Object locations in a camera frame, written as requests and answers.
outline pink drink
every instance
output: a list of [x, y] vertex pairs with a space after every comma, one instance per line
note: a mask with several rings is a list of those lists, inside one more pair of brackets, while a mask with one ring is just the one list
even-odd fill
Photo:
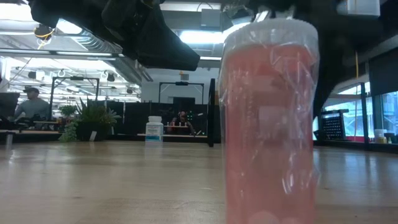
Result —
[[316, 43], [307, 43], [317, 35], [303, 30], [315, 28], [275, 19], [248, 25], [226, 41], [219, 82], [227, 224], [313, 223], [312, 101], [319, 59]]

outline wooden table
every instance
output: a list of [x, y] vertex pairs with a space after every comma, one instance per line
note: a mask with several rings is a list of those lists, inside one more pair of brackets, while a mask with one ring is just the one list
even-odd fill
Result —
[[[137, 134], [138, 136], [146, 136], [146, 134]], [[182, 138], [207, 138], [207, 136], [192, 136], [192, 135], [179, 135], [179, 134], [164, 134], [163, 137], [182, 137]]]
[[15, 134], [59, 134], [58, 131], [36, 131], [36, 130], [0, 130], [0, 133], [12, 132]]
[[[50, 142], [2, 152], [0, 223], [224, 224], [220, 145]], [[398, 223], [396, 155], [317, 147], [314, 163], [314, 224]]]
[[60, 124], [58, 121], [33, 121], [35, 124]]
[[188, 126], [164, 126], [165, 128], [189, 128]]

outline man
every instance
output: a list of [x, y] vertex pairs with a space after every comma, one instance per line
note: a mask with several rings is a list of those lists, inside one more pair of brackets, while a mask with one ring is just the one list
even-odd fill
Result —
[[26, 118], [33, 118], [36, 114], [41, 118], [47, 118], [49, 113], [49, 103], [39, 98], [39, 90], [28, 88], [24, 90], [29, 100], [21, 103], [17, 108], [14, 118], [17, 119], [21, 113], [25, 113]]
[[185, 111], [181, 111], [178, 113], [178, 118], [173, 118], [172, 122], [169, 124], [172, 126], [174, 123], [174, 126], [179, 126], [181, 123], [181, 126], [185, 126], [185, 123], [187, 124], [188, 128], [167, 128], [168, 133], [172, 134], [192, 134], [195, 135], [195, 130], [193, 129], [193, 126], [191, 122], [187, 120], [187, 113]]

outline white bottle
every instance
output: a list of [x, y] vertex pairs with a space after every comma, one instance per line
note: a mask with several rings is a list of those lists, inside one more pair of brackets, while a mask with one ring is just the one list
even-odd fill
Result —
[[163, 142], [163, 124], [161, 116], [149, 116], [145, 134], [145, 142]]

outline ceiling duct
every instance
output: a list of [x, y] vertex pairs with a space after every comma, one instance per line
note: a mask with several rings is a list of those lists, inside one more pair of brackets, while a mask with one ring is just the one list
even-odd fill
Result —
[[[74, 37], [74, 39], [89, 51], [119, 54], [121, 53], [121, 49], [119, 49], [117, 46], [102, 41], [87, 31], [84, 31], [79, 37]], [[116, 58], [115, 60], [105, 62], [113, 66], [116, 70], [119, 70], [121, 76], [127, 82], [140, 84], [143, 77], [148, 82], [153, 81], [153, 79], [148, 76], [148, 74], [142, 74], [140, 70], [135, 69], [135, 62], [129, 58]]]

